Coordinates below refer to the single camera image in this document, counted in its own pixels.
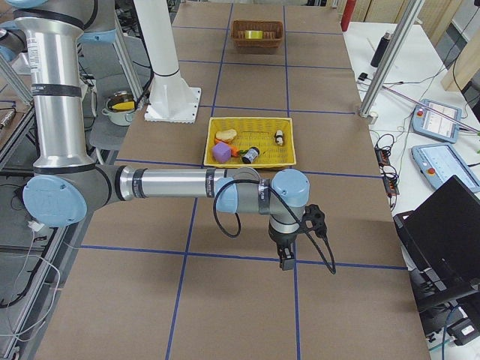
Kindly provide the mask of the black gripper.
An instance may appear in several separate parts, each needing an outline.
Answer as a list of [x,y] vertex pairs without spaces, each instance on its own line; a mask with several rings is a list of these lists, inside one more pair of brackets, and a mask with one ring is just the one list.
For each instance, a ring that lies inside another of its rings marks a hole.
[[296,264],[296,255],[293,243],[297,236],[305,234],[312,243],[321,259],[326,256],[314,238],[326,243],[325,214],[316,204],[306,205],[300,210],[289,206],[281,206],[282,213],[271,215],[269,218],[268,234],[276,244],[279,266],[282,271],[293,270]]

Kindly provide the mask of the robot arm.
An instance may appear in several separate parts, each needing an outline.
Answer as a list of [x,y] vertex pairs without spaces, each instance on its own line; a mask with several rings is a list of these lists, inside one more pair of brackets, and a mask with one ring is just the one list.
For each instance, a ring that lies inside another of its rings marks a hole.
[[305,234],[326,242],[325,216],[308,203],[310,183],[298,170],[273,179],[251,168],[134,169],[100,165],[86,151],[77,45],[81,37],[114,41],[113,1],[13,1],[31,71],[39,158],[23,190],[28,212],[50,227],[66,227],[117,201],[149,197],[208,197],[214,212],[268,215],[280,267],[295,265],[293,242]]

